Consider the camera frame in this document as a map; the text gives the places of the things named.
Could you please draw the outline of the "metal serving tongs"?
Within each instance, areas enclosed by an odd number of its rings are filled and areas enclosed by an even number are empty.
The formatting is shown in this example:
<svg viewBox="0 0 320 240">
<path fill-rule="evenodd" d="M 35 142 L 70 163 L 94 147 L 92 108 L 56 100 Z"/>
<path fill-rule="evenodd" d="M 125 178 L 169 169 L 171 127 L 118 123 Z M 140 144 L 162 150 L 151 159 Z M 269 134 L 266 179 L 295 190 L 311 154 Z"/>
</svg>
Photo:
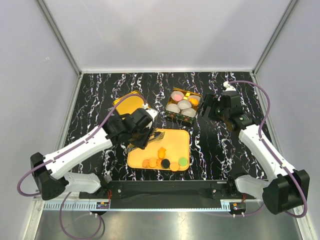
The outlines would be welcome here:
<svg viewBox="0 0 320 240">
<path fill-rule="evenodd" d="M 146 146 L 152 142 L 156 142 L 156 141 L 160 141 L 164 138 L 165 133 L 164 132 L 160 132 L 157 131 L 156 133 L 153 133 L 151 135 L 151 137 L 146 141 L 146 143 L 143 146 L 136 146 L 136 145 L 132 145 L 130 144 L 127 148 L 126 148 L 126 152 L 129 153 L 135 149 L 142 149 L 144 150 L 146 148 Z"/>
</svg>

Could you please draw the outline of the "orange fish cookie top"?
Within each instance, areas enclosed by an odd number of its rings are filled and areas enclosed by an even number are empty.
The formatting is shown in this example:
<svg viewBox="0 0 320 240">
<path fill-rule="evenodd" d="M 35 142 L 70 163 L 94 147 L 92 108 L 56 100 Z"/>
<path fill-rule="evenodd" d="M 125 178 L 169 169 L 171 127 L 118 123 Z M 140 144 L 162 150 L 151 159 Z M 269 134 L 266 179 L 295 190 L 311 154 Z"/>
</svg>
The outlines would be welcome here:
<svg viewBox="0 0 320 240">
<path fill-rule="evenodd" d="M 189 98 L 188 101 L 194 106 L 199 104 L 199 101 L 196 98 Z"/>
</svg>

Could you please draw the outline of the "orange fish cookie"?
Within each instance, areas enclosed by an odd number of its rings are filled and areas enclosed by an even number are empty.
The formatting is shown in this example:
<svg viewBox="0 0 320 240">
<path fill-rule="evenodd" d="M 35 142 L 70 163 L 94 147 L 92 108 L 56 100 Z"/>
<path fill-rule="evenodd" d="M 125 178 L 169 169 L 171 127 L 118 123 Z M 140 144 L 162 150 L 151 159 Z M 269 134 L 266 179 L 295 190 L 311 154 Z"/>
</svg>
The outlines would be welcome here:
<svg viewBox="0 0 320 240">
<path fill-rule="evenodd" d="M 188 101 L 194 106 L 199 104 L 199 101 L 196 98 L 189 98 Z"/>
<path fill-rule="evenodd" d="M 165 156 L 166 156 L 166 149 L 161 147 L 159 150 L 158 150 L 158 158 L 159 159 L 164 159 Z"/>
</svg>

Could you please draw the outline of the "pink sandwich cookie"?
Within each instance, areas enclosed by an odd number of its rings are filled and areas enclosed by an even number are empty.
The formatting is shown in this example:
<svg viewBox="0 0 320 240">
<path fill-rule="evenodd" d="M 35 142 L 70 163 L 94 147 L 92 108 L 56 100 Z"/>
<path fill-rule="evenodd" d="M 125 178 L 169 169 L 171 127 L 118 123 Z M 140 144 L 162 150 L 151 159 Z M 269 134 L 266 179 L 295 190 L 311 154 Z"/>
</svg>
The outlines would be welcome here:
<svg viewBox="0 0 320 240">
<path fill-rule="evenodd" d="M 174 99 L 174 101 L 179 102 L 179 101 L 181 101 L 183 99 L 183 97 L 181 95 L 179 95 L 179 94 L 175 94 L 173 96 L 173 99 Z"/>
</svg>

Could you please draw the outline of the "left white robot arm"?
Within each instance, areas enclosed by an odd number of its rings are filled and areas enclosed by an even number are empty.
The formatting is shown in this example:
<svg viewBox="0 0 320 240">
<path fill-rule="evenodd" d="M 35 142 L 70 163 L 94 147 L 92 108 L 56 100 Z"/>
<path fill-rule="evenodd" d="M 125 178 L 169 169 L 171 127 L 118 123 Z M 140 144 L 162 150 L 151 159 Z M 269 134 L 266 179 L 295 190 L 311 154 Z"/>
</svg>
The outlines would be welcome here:
<svg viewBox="0 0 320 240">
<path fill-rule="evenodd" d="M 101 125 L 85 136 L 53 153 L 37 152 L 30 158 L 32 174 L 44 201 L 63 193 L 79 192 L 91 198 L 107 196 L 107 180 L 98 173 L 74 173 L 70 170 L 91 156 L 119 143 L 127 143 L 127 150 L 145 149 L 151 136 L 157 137 L 154 121 L 158 112 L 152 108 L 138 108 L 133 113 L 109 116 Z"/>
</svg>

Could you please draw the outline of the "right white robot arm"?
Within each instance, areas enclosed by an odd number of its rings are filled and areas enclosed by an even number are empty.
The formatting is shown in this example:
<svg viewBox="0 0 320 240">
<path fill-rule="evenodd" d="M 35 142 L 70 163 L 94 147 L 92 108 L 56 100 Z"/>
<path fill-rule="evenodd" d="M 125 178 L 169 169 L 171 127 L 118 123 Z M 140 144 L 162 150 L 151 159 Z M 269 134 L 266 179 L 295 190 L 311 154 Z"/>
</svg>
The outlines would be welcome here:
<svg viewBox="0 0 320 240">
<path fill-rule="evenodd" d="M 297 217 L 305 217 L 309 174 L 304 169 L 296 170 L 272 145 L 262 130 L 266 119 L 257 122 L 251 113 L 244 111 L 240 94 L 231 82 L 225 81 L 223 88 L 220 95 L 205 95 L 200 114 L 203 116 L 209 110 L 210 120 L 225 123 L 227 129 L 251 151 L 267 177 L 262 180 L 250 175 L 238 176 L 227 185 L 228 195 L 235 199 L 243 194 L 255 197 L 263 201 L 274 215 L 285 212 L 295 217 L 290 211 L 302 206 L 303 211 Z"/>
</svg>

